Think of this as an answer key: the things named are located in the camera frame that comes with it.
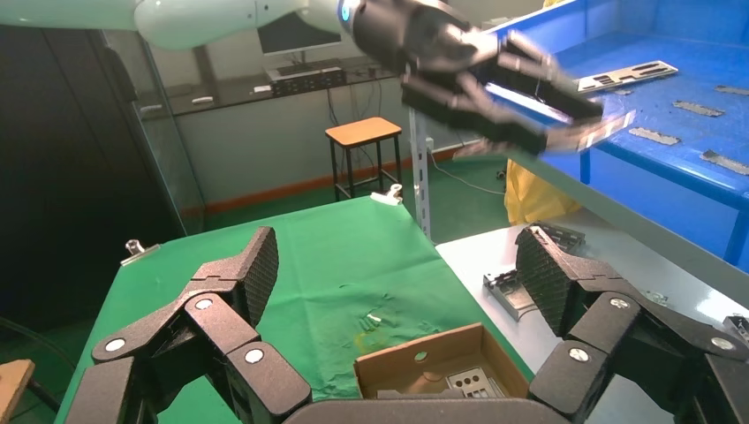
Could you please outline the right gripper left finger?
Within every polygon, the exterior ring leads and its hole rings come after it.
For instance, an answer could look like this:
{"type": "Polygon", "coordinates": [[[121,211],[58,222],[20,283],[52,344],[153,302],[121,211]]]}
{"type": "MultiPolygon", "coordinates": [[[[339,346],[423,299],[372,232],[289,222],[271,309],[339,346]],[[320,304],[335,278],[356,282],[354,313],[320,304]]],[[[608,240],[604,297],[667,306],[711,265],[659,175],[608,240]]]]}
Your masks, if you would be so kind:
{"type": "Polygon", "coordinates": [[[310,385],[258,331],[278,267],[268,226],[202,264],[174,300],[93,348],[66,421],[155,423],[200,378],[244,423],[281,423],[308,405],[310,385]]]}

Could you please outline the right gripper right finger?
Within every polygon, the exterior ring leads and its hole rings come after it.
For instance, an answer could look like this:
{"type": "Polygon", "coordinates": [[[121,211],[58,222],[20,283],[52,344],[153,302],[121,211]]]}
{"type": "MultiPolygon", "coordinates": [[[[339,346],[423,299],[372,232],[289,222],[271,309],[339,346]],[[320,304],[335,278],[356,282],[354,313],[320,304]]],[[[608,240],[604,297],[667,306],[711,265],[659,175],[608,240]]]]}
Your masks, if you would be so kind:
{"type": "Polygon", "coordinates": [[[647,299],[610,265],[564,252],[540,227],[519,233],[516,273],[559,343],[528,397],[585,421],[615,376],[676,423],[748,420],[748,350],[734,337],[647,299]]]}

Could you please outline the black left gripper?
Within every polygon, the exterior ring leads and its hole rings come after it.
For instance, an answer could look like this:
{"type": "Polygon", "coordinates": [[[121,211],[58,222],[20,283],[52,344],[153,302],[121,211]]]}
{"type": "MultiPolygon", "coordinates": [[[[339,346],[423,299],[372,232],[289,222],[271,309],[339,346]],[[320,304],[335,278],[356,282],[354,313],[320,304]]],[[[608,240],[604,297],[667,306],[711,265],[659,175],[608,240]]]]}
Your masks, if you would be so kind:
{"type": "Polygon", "coordinates": [[[416,75],[401,79],[402,103],[452,130],[485,141],[470,155],[518,150],[539,155],[547,134],[516,111],[496,103],[463,72],[493,61],[488,81],[532,97],[574,122],[601,119],[603,106],[578,91],[555,57],[519,31],[499,41],[441,1],[351,1],[350,35],[368,57],[396,74],[458,73],[459,91],[416,75]]]}

